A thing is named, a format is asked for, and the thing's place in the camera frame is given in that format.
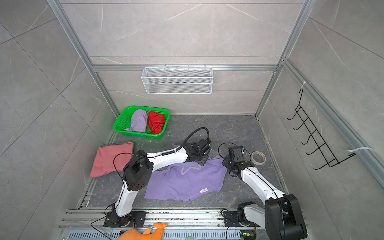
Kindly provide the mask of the purple t-shirt with print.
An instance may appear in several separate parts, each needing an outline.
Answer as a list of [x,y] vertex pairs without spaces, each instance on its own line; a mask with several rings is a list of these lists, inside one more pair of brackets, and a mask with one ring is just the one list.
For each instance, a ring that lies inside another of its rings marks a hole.
[[205,194],[220,192],[228,171],[222,165],[223,160],[217,155],[204,166],[189,162],[157,170],[147,185],[145,199],[192,202]]

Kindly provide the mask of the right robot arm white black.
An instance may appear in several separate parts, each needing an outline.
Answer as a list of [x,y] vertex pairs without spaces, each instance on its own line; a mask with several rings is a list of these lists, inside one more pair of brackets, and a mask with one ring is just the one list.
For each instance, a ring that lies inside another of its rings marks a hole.
[[300,202],[293,194],[285,194],[268,182],[251,159],[244,157],[243,146],[228,148],[223,166],[247,184],[264,202],[240,204],[235,222],[241,226],[256,225],[266,230],[271,240],[303,240],[308,237]]

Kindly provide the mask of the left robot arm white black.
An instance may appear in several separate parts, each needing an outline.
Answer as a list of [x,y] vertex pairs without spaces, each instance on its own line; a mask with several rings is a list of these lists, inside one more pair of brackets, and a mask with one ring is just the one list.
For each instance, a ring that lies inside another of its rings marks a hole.
[[211,151],[211,140],[201,139],[195,143],[186,143],[172,150],[159,153],[146,153],[140,150],[133,154],[131,160],[125,165],[120,196],[112,208],[117,218],[127,218],[131,215],[134,200],[138,191],[144,188],[154,171],[161,168],[188,162],[197,162],[204,166]]

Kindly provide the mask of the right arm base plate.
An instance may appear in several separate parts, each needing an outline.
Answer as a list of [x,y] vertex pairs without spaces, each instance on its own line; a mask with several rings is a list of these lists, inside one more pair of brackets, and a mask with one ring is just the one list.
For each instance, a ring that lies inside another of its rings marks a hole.
[[224,219],[225,227],[255,227],[257,226],[253,222],[245,220],[243,217],[239,217],[237,211],[229,211],[227,209],[221,210],[221,216]]

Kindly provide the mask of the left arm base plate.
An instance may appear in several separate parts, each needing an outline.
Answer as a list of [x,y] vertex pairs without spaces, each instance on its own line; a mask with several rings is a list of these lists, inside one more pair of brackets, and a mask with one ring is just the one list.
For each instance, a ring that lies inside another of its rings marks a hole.
[[107,213],[103,227],[111,228],[142,228],[146,219],[146,212],[131,212],[130,214],[119,217],[116,212]]

